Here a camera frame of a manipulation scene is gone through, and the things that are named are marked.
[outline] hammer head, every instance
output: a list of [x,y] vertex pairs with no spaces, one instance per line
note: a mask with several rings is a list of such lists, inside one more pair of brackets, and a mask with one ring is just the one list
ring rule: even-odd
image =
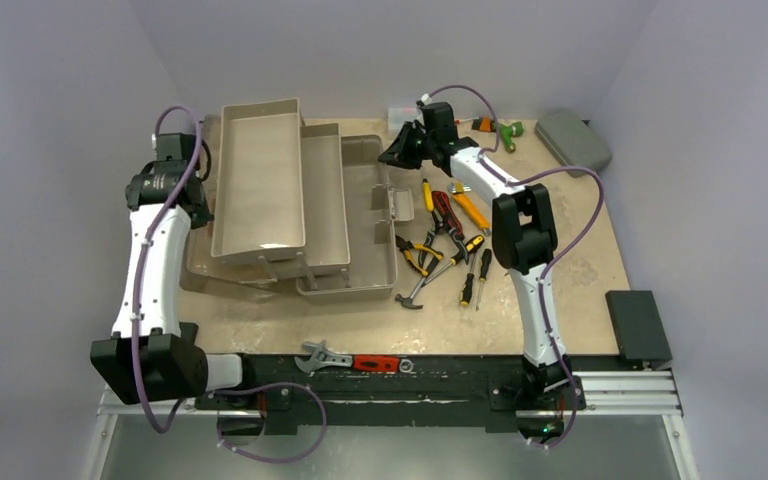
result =
[[408,310],[419,310],[422,308],[422,305],[414,305],[411,297],[403,297],[401,293],[396,294],[396,301]]

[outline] wooden table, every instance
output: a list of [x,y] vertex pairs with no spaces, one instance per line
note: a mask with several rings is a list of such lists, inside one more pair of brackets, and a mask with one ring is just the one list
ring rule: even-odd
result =
[[[207,141],[219,150],[218,117],[205,120]],[[387,122],[380,119],[307,119],[307,124],[339,122],[341,134],[375,134],[384,148],[390,144]],[[534,121],[523,121],[527,132],[516,139],[517,151],[501,148],[491,158],[517,178],[557,166],[557,162],[534,135]],[[492,145],[492,134],[472,132],[461,126],[461,135],[472,136],[481,145]],[[431,186],[443,190],[451,182],[430,162],[423,167]],[[401,224],[397,233],[422,242],[430,225],[422,199],[418,171],[390,169],[395,186],[413,192],[415,219]],[[543,179],[549,189],[555,222],[563,248],[587,222],[597,198],[589,177],[572,178],[558,174]],[[489,205],[477,197],[473,202],[490,218]],[[456,212],[460,207],[453,206]],[[461,215],[467,237],[477,229]],[[451,255],[454,247],[439,238],[435,247]],[[407,295],[418,280],[399,257],[395,293]],[[567,350],[573,354],[616,354],[617,345],[605,304],[608,290],[628,289],[611,220],[603,210],[590,233],[554,269],[554,294],[558,322]],[[424,288],[418,311],[407,310],[393,299],[314,306],[295,292],[291,282],[278,284],[268,292],[236,295],[217,291],[200,294],[181,291],[182,321],[201,326],[197,344],[211,353],[295,353],[303,341],[326,339],[329,348],[342,352],[395,354],[516,354],[522,351],[522,326],[513,285],[498,263],[490,269],[484,287],[481,310],[464,309],[458,295],[467,273],[465,265],[452,267]]]

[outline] yellow and black pliers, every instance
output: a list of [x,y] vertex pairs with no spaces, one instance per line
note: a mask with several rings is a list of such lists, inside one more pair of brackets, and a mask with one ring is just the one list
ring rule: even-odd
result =
[[435,266],[437,265],[438,262],[443,261],[443,254],[438,252],[437,250],[434,250],[433,248],[425,246],[421,243],[411,243],[398,235],[396,235],[396,247],[398,247],[399,250],[402,252],[402,255],[405,256],[405,260],[408,261],[408,265],[410,265],[411,268],[416,270],[423,277],[427,277],[431,273],[430,270],[433,270],[433,268],[431,268],[430,264],[429,264],[428,270],[422,268],[422,265],[420,265],[419,263],[417,263],[416,260],[414,260],[411,250],[416,250],[419,252],[425,252],[425,253],[431,254],[434,258],[437,259],[436,262],[433,262]]

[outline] plastic tray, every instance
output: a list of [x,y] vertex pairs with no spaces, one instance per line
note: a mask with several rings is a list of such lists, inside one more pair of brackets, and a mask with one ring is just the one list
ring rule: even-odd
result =
[[250,264],[305,246],[299,100],[222,109],[211,255]]
[[[342,139],[351,263],[348,275],[317,277],[316,288],[296,279],[296,290],[311,303],[383,299],[392,292],[397,278],[392,202],[402,195],[390,190],[386,166],[378,162],[380,153],[381,139],[375,135]],[[408,208],[413,211],[412,204],[404,206]]]
[[336,123],[305,126],[301,136],[305,261],[314,275],[339,273],[351,260],[340,127]]

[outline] pliers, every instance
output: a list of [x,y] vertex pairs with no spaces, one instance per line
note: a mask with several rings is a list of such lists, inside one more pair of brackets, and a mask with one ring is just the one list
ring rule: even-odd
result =
[[[437,212],[434,210],[431,211],[431,228],[428,230],[428,233],[425,234],[425,245],[428,248],[431,248],[431,245],[434,243],[434,237],[441,233],[446,233],[446,222],[440,219],[440,217],[437,216]],[[423,266],[425,265],[425,256],[426,252],[421,251],[419,252],[419,265]]]
[[408,265],[410,265],[411,268],[416,270],[423,277],[427,277],[429,275],[429,272],[425,270],[421,264],[417,263],[417,261],[413,259],[413,254],[411,254],[411,250],[417,250],[420,253],[422,252],[430,253],[435,258],[437,258],[438,261],[443,261],[443,254],[438,252],[437,250],[434,250],[431,247],[427,247],[419,243],[411,243],[398,235],[396,235],[396,247],[398,247],[399,250],[402,252],[402,255],[405,256],[405,260],[408,261]]

